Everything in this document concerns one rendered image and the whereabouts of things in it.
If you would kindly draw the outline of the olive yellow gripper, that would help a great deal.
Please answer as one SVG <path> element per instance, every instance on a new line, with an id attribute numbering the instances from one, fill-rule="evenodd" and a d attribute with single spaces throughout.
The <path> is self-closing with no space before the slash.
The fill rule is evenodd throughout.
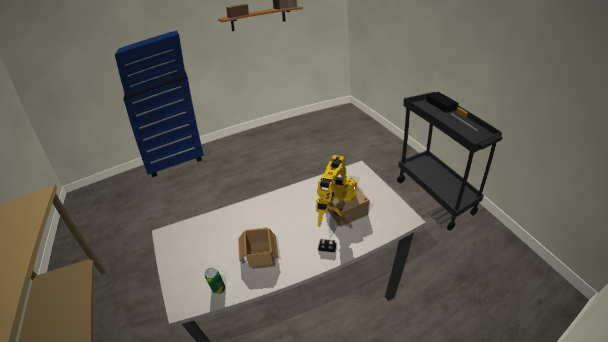
<path id="1" fill-rule="evenodd" d="M 327 213 L 327 210 L 328 210 L 328 209 L 332 209 L 332 210 L 334 211 L 334 214 L 335 214 L 335 215 L 337 215 L 337 214 L 338 214 L 339 216 L 341 216 L 341 215 L 342 215 L 342 213 L 341 213 L 341 212 L 340 212 L 340 211 L 339 211 L 339 210 L 338 210 L 336 207 L 335 207 L 335 209 L 334 209 L 334 207 L 331 207 L 331 206 L 328 208 L 328 206 L 329 206 L 329 204 L 328 204 L 328 203 L 329 203 L 329 202 L 325 202 L 325 200 L 322 200 L 322 199 L 320 200 L 320 199 L 321 199 L 321 198 L 318 198 L 318 199 L 316 200 L 316 202 L 317 202 L 317 204 L 316 204 L 316 211 L 318 212 L 318 227 L 320 227 L 320 226 L 321 226 L 321 223 L 322 223 L 322 218 L 323 218 L 323 214 L 324 214 L 324 213 Z M 318 205 L 318 204 L 319 204 L 319 205 Z M 326 205 L 326 204 L 327 204 L 327 205 Z M 336 213 L 336 212 L 337 212 L 337 213 Z"/>

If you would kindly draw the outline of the green drink can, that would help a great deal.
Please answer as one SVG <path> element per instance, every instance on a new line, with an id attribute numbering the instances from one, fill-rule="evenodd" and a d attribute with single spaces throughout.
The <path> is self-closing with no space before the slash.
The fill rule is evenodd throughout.
<path id="1" fill-rule="evenodd" d="M 205 271 L 205 279 L 214 293 L 220 294 L 224 292 L 225 284 L 220 276 L 220 273 L 215 268 L 208 268 Z"/>

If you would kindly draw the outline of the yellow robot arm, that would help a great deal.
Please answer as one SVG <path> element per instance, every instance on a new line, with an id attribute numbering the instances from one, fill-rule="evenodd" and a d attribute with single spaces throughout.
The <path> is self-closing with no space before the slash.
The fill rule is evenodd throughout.
<path id="1" fill-rule="evenodd" d="M 342 164 L 344 164 L 344 169 Z M 338 177 L 339 174 L 342 178 Z M 332 161 L 329 162 L 325 173 L 318 182 L 317 194 L 322 200 L 325 200 L 325 202 L 333 201 L 333 196 L 339 198 L 340 202 L 351 202 L 355 197 L 357 197 L 357 194 L 355 193 L 355 185 L 356 183 L 352 178 L 347 179 L 344 157 L 333 155 Z M 322 187 L 329 189 L 325 190 L 322 189 Z"/>

